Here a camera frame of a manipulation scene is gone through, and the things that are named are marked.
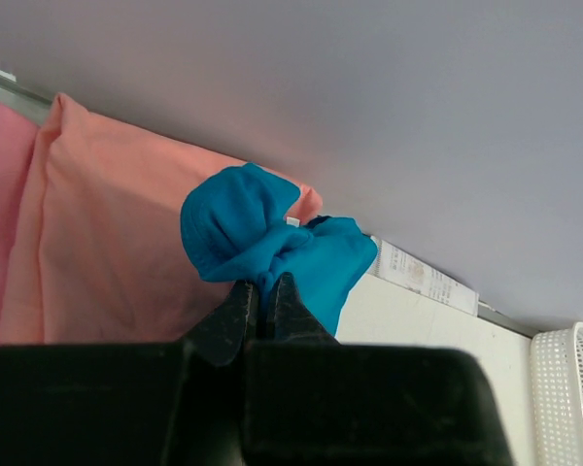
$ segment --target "blue cloth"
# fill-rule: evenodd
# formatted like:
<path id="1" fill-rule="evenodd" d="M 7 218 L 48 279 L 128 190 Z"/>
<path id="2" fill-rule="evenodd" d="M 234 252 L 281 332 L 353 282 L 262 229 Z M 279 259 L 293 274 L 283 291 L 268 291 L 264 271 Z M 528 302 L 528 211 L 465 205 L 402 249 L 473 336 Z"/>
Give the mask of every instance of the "blue cloth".
<path id="1" fill-rule="evenodd" d="M 252 163 L 226 168 L 186 199 L 184 249 L 202 280 L 251 281 L 263 306 L 279 277 L 293 273 L 304 305 L 334 335 L 348 292 L 377 249 L 351 218 L 287 225 L 284 216 L 299 197 L 293 183 Z"/>

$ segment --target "orange fabric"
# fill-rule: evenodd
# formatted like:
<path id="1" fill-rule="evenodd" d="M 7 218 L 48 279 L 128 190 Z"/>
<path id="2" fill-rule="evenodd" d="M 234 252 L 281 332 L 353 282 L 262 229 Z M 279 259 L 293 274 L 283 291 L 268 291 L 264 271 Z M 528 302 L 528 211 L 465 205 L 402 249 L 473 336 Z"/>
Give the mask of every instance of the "orange fabric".
<path id="1" fill-rule="evenodd" d="M 151 342 L 180 337 L 230 283 L 198 278 L 179 212 L 205 179 L 244 162 L 54 100 L 21 200 L 0 320 L 3 343 Z M 321 197 L 299 184 L 290 216 Z"/>

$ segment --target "paper label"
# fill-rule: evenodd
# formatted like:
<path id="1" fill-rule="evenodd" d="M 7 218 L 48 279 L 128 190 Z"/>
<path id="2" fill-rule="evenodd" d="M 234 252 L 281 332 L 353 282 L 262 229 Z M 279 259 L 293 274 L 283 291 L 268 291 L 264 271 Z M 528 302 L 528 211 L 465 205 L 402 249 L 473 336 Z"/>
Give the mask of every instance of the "paper label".
<path id="1" fill-rule="evenodd" d="M 472 289 L 438 272 L 425 262 L 379 238 L 378 257 L 370 273 L 415 293 L 477 316 L 478 295 Z"/>
<path id="2" fill-rule="evenodd" d="M 292 226 L 300 226 L 300 220 L 298 218 L 294 218 L 293 216 L 287 217 L 287 223 L 288 225 Z"/>

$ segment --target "white wall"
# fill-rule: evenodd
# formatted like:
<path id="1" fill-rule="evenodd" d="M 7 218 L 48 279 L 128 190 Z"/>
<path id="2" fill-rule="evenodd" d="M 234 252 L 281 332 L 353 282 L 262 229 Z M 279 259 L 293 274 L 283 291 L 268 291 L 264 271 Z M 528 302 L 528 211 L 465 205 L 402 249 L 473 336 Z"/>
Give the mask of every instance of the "white wall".
<path id="1" fill-rule="evenodd" d="M 583 318 L 583 0 L 1 0 L 0 60 L 314 184 L 503 312 Z"/>

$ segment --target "white plastic basket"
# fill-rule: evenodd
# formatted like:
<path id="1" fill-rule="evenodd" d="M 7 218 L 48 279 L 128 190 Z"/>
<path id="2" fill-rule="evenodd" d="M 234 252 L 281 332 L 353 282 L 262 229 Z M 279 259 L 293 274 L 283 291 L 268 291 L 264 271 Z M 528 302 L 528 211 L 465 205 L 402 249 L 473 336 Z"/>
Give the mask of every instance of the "white plastic basket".
<path id="1" fill-rule="evenodd" d="M 533 338 L 532 385 L 539 464 L 583 466 L 583 323 Z"/>

